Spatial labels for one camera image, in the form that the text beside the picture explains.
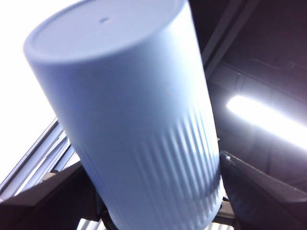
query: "vertical ridges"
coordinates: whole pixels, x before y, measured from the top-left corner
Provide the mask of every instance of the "vertical ridges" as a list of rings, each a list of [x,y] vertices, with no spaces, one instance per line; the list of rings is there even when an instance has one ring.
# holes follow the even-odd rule
[[[209,125],[203,109],[192,108],[134,151],[160,229],[200,230],[216,210],[219,159]]]

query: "fluorescent light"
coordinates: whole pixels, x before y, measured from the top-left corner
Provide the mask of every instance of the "fluorescent light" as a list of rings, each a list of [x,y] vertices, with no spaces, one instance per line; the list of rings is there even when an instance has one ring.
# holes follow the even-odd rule
[[[241,118],[307,150],[307,128],[252,99],[235,96],[227,108]]]

